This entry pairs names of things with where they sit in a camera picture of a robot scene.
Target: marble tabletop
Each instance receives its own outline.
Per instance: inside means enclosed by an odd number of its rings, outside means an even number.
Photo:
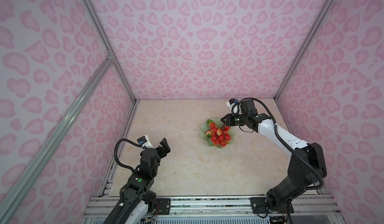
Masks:
[[[245,133],[232,127],[236,131],[234,142],[223,149],[208,147],[199,138],[204,121],[230,113],[226,101],[140,101],[128,139],[136,142],[137,138],[148,135],[152,145],[157,147],[165,137],[171,148],[161,159],[151,187],[157,196],[266,194],[286,177],[289,157],[259,133]],[[275,101],[262,101],[278,124],[286,129]],[[259,113],[266,113],[259,103],[255,102],[255,106]],[[126,144],[120,161],[135,168],[140,164],[141,151]],[[130,170],[118,167],[109,195],[118,196],[130,175]]]

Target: mounting plate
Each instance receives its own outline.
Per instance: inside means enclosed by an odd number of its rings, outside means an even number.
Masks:
[[[267,208],[265,207],[265,199],[266,197],[259,197],[259,198],[249,198],[249,200],[251,201],[251,207],[252,207],[252,211],[253,211],[253,214],[259,214],[259,215],[265,215],[266,213],[268,213],[269,211],[267,210]],[[293,206],[291,204],[291,209],[290,209],[290,213],[293,213],[294,210],[293,210]]]
[[[170,198],[157,198],[156,205],[159,206],[159,215],[169,215]]]

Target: green plate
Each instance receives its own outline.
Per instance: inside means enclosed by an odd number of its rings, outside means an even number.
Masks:
[[[209,119],[211,119],[212,121],[214,121],[214,123],[216,124],[216,126],[220,126],[220,125],[223,124],[223,123],[220,121],[220,118],[218,118],[218,117],[209,118]],[[201,125],[201,127],[200,127],[200,138],[205,142],[205,144],[206,144],[207,146],[215,146],[215,145],[212,143],[211,139],[210,139],[210,138],[207,138],[207,137],[205,136],[205,133],[206,133],[208,130],[209,130],[209,126],[208,126],[207,121],[205,121],[205,122],[203,123],[203,125]],[[236,134],[235,130],[233,129],[233,126],[231,127],[231,129],[228,130],[228,134],[231,136],[231,140],[227,143],[227,145],[230,145],[230,144],[233,143],[233,140],[234,140],[234,137],[235,137],[235,134]],[[217,148],[224,148],[224,147],[221,146],[221,145],[218,145],[218,146],[215,146],[215,147],[217,147]]]

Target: black cable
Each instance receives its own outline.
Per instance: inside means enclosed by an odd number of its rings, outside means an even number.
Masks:
[[[265,216],[260,216],[260,215],[259,215],[259,213],[258,213],[258,211],[257,211],[259,207],[266,207],[266,215],[265,215]],[[256,214],[257,214],[260,218],[265,219],[265,218],[268,216],[268,207],[267,207],[267,206],[263,206],[263,205],[258,205],[258,206],[256,206]]]
[[[124,202],[124,193],[123,193],[124,190],[125,190],[125,185],[122,188],[120,188],[119,204]],[[115,223],[116,219],[120,215],[121,210],[122,210],[122,206],[119,205],[117,211],[115,212],[115,215],[113,216],[112,220],[110,221],[111,224]]]
[[[129,142],[130,144],[132,144],[132,145],[134,145],[134,146],[137,146],[137,147],[141,147],[141,146],[140,146],[139,144],[137,144],[137,143],[132,142],[131,140],[126,139],[126,138],[122,138],[122,139],[118,140],[118,142],[116,142],[116,145],[115,145],[115,150],[114,150],[114,152],[113,152],[113,157],[114,157],[116,163],[117,163],[119,166],[121,166],[121,167],[123,167],[123,168],[127,168],[127,169],[131,170],[131,172],[133,172],[134,169],[133,169],[131,166],[122,164],[122,163],[120,162],[119,158],[118,158],[118,148],[119,148],[119,145],[120,145],[120,143],[121,143],[122,141]]]
[[[233,111],[233,110],[235,109],[235,107],[238,106],[238,105],[240,105],[240,103],[239,103],[239,102],[236,102],[236,103],[232,106],[232,108],[231,108],[231,112],[232,112],[233,115],[239,114],[239,111],[237,111],[237,113],[234,113],[234,111]]]
[[[292,199],[289,199],[287,201],[287,216],[290,224],[293,224],[292,217],[291,217],[291,202],[292,202]]]
[[[249,133],[251,133],[251,132],[254,132],[255,130],[252,130],[252,131],[244,131],[243,129],[241,129],[241,126],[239,126],[239,128],[240,128],[240,130],[242,130],[243,132],[249,132]]]
[[[308,163],[306,162],[304,159],[301,158],[301,156],[295,151],[293,150],[282,138],[281,136],[279,135],[279,132],[277,131],[277,123],[276,123],[276,119],[275,117],[273,116],[273,114],[271,113],[271,111],[269,111],[268,107],[262,102],[260,101],[259,99],[256,99],[256,98],[253,98],[253,97],[248,97],[248,98],[244,98],[242,99],[245,100],[245,99],[252,99],[252,100],[255,100],[256,102],[260,103],[265,109],[266,111],[268,112],[269,116],[271,116],[271,119],[274,123],[274,126],[275,126],[275,135],[277,137],[277,139],[297,158],[299,159],[301,162],[304,163],[304,165],[315,175],[315,177],[317,178],[317,180],[319,181],[319,185],[317,186],[310,186],[310,187],[306,187],[305,189],[306,190],[319,190],[321,188],[323,188],[324,186],[324,181],[323,181],[323,178],[320,176],[320,174]]]

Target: pink leopard print wall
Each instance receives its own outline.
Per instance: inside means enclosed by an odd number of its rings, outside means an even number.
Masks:
[[[384,219],[383,0],[338,0],[278,105],[322,145],[325,190],[348,224]]]
[[[0,202],[105,57],[79,0],[0,0]]]
[[[111,67],[10,223],[78,223],[99,191],[130,107]]]
[[[274,97],[324,0],[93,0],[136,98]]]

